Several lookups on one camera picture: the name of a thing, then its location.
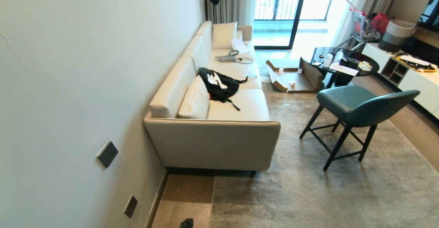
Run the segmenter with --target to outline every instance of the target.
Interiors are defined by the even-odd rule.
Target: curtain
[[[207,20],[217,23],[238,22],[238,25],[253,25],[256,0],[219,0],[213,5],[207,0]]]
[[[328,14],[328,41],[326,46],[336,47],[343,41],[348,39],[351,35],[352,30],[352,20],[351,12],[349,10],[349,5],[345,0],[339,0],[338,3],[342,1],[345,6],[341,9],[343,12],[334,11],[334,6],[331,5],[330,12]],[[393,0],[350,0],[360,11],[369,14],[373,13],[387,13]]]

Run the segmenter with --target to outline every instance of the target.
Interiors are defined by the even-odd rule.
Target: sofa
[[[212,23],[204,22],[182,57],[171,69],[149,105],[144,125],[166,167],[216,170],[267,170],[270,167],[281,125],[270,120],[262,92],[257,63],[215,61],[230,49],[212,48]],[[250,52],[237,57],[254,59],[252,27],[239,25]],[[208,100],[205,119],[178,118],[180,105],[199,67],[206,67],[237,80],[248,75],[230,99]]]

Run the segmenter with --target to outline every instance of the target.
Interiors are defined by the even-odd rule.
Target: striped basket
[[[385,51],[397,52],[401,50],[404,42],[412,36],[416,24],[400,20],[391,20],[378,48]]]

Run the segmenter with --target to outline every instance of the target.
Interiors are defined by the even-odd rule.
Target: balcony railing
[[[332,0],[303,0],[300,20],[326,21]],[[298,0],[256,0],[255,20],[294,20]]]

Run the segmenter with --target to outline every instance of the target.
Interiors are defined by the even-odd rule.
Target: white bottle
[[[343,50],[339,50],[338,53],[335,55],[334,63],[339,64],[342,58],[343,58]]]
[[[323,67],[324,67],[324,68],[329,67],[329,65],[331,65],[331,62],[332,62],[332,54],[331,54],[331,53],[328,53],[328,54],[326,55],[325,61],[323,62]]]

